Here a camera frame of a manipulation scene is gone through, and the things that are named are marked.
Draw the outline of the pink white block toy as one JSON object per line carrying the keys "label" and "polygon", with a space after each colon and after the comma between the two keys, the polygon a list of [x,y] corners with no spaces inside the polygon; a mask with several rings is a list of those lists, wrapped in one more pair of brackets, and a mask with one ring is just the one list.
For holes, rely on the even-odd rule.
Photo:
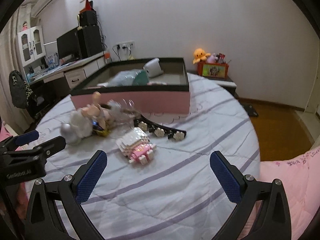
{"label": "pink white block toy", "polygon": [[116,145],[130,164],[146,165],[154,159],[156,145],[139,127],[134,127],[118,138]]}

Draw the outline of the clear plastic container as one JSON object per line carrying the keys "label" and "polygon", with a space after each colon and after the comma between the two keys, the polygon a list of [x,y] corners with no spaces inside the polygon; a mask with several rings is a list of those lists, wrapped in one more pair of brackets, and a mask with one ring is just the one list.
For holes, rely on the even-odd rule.
{"label": "clear plastic container", "polygon": [[114,77],[108,80],[107,85],[109,87],[145,86],[149,81],[146,71],[142,69],[133,69],[117,73]]}

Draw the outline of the red triangular box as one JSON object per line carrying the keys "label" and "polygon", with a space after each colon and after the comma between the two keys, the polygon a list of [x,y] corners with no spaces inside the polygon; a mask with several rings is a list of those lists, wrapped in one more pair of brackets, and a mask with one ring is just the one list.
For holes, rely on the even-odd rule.
{"label": "red triangular box", "polygon": [[85,11],[93,10],[93,1],[90,0],[81,0],[80,1],[80,10],[79,13],[83,13]]}

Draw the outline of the orange octopus plush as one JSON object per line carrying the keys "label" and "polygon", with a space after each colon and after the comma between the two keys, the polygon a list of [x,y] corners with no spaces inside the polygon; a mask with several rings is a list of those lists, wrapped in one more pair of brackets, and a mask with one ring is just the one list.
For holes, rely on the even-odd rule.
{"label": "orange octopus plush", "polygon": [[193,64],[199,63],[200,61],[206,61],[210,57],[211,53],[205,52],[202,48],[197,48],[193,53]]}

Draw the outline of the black flower hair clip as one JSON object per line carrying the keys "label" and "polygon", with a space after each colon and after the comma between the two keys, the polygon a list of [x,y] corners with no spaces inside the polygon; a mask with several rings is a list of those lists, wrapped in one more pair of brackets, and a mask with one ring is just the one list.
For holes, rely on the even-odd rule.
{"label": "black flower hair clip", "polygon": [[147,119],[143,115],[135,117],[133,120],[133,124],[135,127],[139,127],[144,132],[153,133],[156,137],[167,136],[168,139],[181,141],[184,140],[187,135],[187,132],[184,130],[160,125]]}

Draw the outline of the black floor scale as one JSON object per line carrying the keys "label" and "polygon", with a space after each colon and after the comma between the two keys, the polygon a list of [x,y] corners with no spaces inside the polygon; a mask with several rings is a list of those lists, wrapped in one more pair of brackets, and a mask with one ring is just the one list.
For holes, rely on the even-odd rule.
{"label": "black floor scale", "polygon": [[241,103],[242,107],[246,111],[249,117],[258,117],[259,114],[255,110],[255,108],[249,103]]}

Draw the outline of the black computer monitor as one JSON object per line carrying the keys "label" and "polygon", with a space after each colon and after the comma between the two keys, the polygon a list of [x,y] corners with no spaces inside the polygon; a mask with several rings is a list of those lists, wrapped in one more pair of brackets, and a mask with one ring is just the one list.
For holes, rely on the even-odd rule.
{"label": "black computer monitor", "polygon": [[74,59],[80,59],[80,47],[77,36],[77,28],[74,28],[57,38],[57,51],[60,59],[72,55]]}

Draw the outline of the red toy box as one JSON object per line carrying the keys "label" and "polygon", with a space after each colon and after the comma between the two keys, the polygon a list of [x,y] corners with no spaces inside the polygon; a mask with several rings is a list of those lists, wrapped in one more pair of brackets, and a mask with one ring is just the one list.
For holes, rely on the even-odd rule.
{"label": "red toy box", "polygon": [[199,76],[227,79],[228,64],[207,63],[200,61],[197,63],[197,73]]}

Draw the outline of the black white tv bench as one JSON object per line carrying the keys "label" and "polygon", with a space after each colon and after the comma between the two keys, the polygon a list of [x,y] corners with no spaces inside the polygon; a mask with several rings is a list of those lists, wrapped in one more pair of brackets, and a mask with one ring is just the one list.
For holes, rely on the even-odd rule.
{"label": "black white tv bench", "polygon": [[221,80],[213,77],[202,77],[195,72],[187,72],[187,77],[190,85],[191,96],[200,96],[207,93],[227,91],[234,98],[239,96],[236,93],[237,85],[231,78]]}

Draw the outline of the wall power outlet strip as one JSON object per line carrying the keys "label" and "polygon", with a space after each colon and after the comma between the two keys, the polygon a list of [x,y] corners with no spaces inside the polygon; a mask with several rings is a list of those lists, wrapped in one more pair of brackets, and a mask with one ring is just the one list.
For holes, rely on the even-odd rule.
{"label": "wall power outlet strip", "polygon": [[125,42],[118,42],[114,45],[117,48],[121,49],[133,49],[135,47],[135,41],[125,41]]}

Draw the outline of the white power adapter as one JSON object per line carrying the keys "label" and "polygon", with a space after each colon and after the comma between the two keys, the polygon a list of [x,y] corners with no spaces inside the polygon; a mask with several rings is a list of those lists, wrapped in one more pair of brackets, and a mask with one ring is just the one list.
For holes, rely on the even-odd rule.
{"label": "white power adapter", "polygon": [[163,74],[163,70],[159,64],[159,58],[154,58],[144,64],[144,71],[146,71],[149,78],[154,78]]}

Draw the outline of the black speaker box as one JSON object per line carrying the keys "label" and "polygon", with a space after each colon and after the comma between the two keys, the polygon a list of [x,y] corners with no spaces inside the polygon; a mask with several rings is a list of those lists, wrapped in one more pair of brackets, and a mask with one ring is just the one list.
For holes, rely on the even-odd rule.
{"label": "black speaker box", "polygon": [[81,27],[94,26],[98,24],[97,13],[94,10],[86,10],[79,14],[79,24]]}

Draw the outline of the purple plush toy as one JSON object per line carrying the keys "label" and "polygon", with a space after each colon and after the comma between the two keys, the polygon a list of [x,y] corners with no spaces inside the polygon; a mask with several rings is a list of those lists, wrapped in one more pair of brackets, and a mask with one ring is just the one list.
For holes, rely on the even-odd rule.
{"label": "purple plush toy", "polygon": [[218,63],[219,58],[215,53],[212,53],[209,57],[207,57],[206,62],[210,64]]}

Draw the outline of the pink quilt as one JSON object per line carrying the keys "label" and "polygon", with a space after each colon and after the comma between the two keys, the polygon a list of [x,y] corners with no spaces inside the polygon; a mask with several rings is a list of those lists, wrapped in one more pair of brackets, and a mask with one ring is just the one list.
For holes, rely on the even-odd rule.
{"label": "pink quilt", "polygon": [[306,230],[319,208],[319,147],[290,160],[262,161],[259,180],[280,179],[287,196],[292,239]]}

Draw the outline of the jointed doll figure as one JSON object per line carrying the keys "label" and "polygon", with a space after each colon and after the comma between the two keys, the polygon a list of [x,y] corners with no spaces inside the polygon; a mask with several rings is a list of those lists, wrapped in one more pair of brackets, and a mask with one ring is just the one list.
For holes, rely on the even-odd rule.
{"label": "jointed doll figure", "polygon": [[81,114],[84,117],[89,118],[91,123],[92,121],[97,121],[103,129],[108,128],[110,130],[114,123],[114,118],[110,116],[108,109],[103,108],[100,105],[100,99],[101,94],[99,92],[94,92],[92,94],[92,103],[86,107],[82,107]]}

